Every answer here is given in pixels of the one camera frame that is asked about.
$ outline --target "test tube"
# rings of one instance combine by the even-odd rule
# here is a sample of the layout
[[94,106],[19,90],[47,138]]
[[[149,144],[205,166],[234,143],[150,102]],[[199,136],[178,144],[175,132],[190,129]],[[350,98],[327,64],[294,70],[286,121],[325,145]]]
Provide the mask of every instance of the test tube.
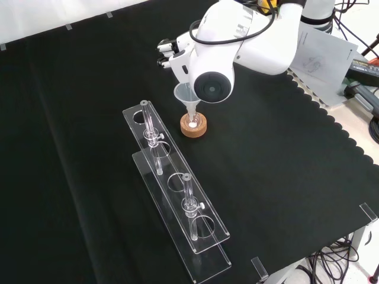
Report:
[[196,241],[198,239],[197,236],[197,224],[196,219],[194,219],[197,215],[197,203],[194,199],[194,191],[192,188],[192,176],[189,173],[185,173],[182,176],[183,185],[184,185],[184,207],[187,210],[186,216],[188,217],[189,222],[189,233],[191,235],[191,239]]
[[194,206],[194,191],[192,189],[192,176],[189,173],[185,173],[182,176],[183,185],[184,185],[184,198],[185,206],[191,208]]
[[154,133],[154,126],[152,121],[152,116],[149,111],[149,103],[146,100],[141,101],[142,114],[144,119],[144,124],[146,126],[146,135],[149,139],[149,145],[154,146],[157,142],[157,139]]
[[158,174],[158,176],[160,176],[163,174],[163,169],[162,169],[162,163],[160,162],[160,158],[158,158],[159,155],[158,155],[157,148],[158,148],[158,146],[151,148],[151,149],[152,149],[152,156],[153,156],[153,160],[154,160],[156,173]]

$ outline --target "black fabric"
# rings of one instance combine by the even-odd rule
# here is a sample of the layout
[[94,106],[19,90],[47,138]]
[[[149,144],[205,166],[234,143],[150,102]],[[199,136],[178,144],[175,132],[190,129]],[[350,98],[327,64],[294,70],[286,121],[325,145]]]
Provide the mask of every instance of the black fabric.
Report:
[[2,283],[94,283],[25,41],[0,53]]
[[[88,253],[78,232],[75,239],[52,241],[51,257],[73,243],[78,254],[73,261],[80,263],[75,269],[88,283],[95,276],[97,283],[106,284],[190,283],[131,158],[139,148],[122,110],[142,99],[157,109],[231,234],[223,247],[232,267],[208,283],[256,283],[252,258],[258,256],[268,273],[274,273],[369,223],[360,204],[366,202],[379,213],[378,167],[285,74],[262,75],[236,65],[230,98],[198,106],[207,117],[206,134],[195,140],[181,134],[185,107],[173,95],[177,81],[171,71],[156,66],[155,48],[161,39],[187,30],[212,2],[151,0],[114,11],[110,19],[100,15],[72,24],[70,31],[62,27],[7,46],[2,60],[18,60],[23,66],[20,81],[29,85],[22,87],[11,75],[2,79],[11,101],[4,107],[10,111],[6,119],[20,115],[15,109],[22,101],[30,109],[23,113],[23,123],[39,125],[26,136],[28,127],[1,121],[7,137],[13,137],[1,141],[5,165],[15,157],[24,165],[22,171],[8,166],[2,201],[22,214],[19,221],[7,216],[6,230],[20,222],[28,234],[39,232],[35,225],[23,224],[31,224],[33,214],[50,203],[52,214],[72,212],[70,193],[78,218],[62,218],[76,226],[80,222]],[[48,154],[26,150],[35,155],[31,161],[38,160],[33,170],[57,175],[33,175],[34,185],[23,178],[33,163],[13,148],[17,141],[31,144],[33,138],[37,149],[43,146],[40,151],[50,149]],[[66,197],[56,197],[57,203],[44,198],[52,194],[48,182],[61,186]],[[24,201],[29,207],[21,203],[26,193],[33,197]],[[70,210],[59,211],[68,205]],[[48,216],[39,215],[46,222]],[[10,234],[7,246],[14,250],[28,234]],[[44,263],[34,263],[33,274],[29,263],[22,262],[35,243],[29,239],[24,244],[9,271],[24,269],[33,280],[40,276]],[[55,268],[58,261],[68,265],[58,256],[49,260]],[[61,280],[62,269],[50,268],[49,273]]]

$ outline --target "rack hole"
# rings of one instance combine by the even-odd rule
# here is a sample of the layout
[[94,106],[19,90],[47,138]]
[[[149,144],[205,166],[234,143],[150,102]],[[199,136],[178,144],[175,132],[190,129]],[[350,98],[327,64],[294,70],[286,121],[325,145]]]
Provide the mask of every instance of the rack hole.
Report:
[[137,111],[133,115],[133,120],[134,120],[135,123],[144,124],[144,119],[143,119],[143,113],[142,113],[142,111]]

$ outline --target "funnel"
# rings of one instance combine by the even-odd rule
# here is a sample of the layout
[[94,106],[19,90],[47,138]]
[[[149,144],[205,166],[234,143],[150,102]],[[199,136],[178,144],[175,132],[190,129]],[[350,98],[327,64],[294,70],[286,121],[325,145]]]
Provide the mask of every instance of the funnel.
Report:
[[189,120],[193,121],[194,116],[196,116],[196,106],[200,102],[200,99],[192,91],[189,83],[178,84],[174,89],[174,95],[187,107]]

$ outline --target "white wall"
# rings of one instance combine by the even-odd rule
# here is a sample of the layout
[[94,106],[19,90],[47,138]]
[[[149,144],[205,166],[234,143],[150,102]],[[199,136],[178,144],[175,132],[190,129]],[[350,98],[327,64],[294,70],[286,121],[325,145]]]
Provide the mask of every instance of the white wall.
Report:
[[0,0],[0,43],[146,0]]

